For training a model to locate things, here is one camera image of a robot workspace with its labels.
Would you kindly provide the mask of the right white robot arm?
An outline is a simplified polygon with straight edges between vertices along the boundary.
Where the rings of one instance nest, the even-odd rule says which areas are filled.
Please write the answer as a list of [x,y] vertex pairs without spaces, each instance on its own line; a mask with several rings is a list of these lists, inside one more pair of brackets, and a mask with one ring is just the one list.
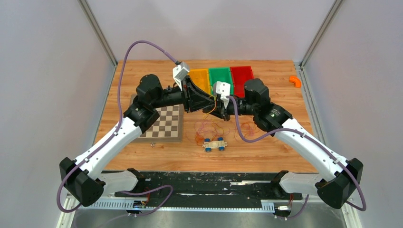
[[[284,198],[289,193],[318,196],[327,205],[340,209],[348,204],[357,210],[367,209],[360,180],[363,164],[357,158],[346,157],[329,149],[282,106],[271,101],[269,88],[260,79],[250,79],[244,85],[244,97],[230,94],[230,84],[217,81],[213,85],[214,114],[224,120],[235,116],[237,131],[243,141],[254,143],[272,136],[289,145],[318,171],[317,174],[285,172],[271,185],[272,194]],[[252,115],[256,126],[266,134],[246,139],[239,116]]]

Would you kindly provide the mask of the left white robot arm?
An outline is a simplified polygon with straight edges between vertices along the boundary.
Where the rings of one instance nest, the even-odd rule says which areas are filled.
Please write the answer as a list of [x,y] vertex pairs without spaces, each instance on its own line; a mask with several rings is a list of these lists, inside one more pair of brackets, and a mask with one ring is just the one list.
[[183,105],[190,113],[213,108],[215,99],[198,88],[189,76],[182,80],[182,86],[167,89],[162,88],[158,76],[143,76],[132,104],[116,126],[74,160],[64,158],[60,162],[63,186],[84,207],[115,192],[128,191],[134,197],[143,195],[145,183],[138,179],[133,169],[115,173],[103,173],[103,170],[124,147],[157,121],[160,117],[158,108],[175,105]]

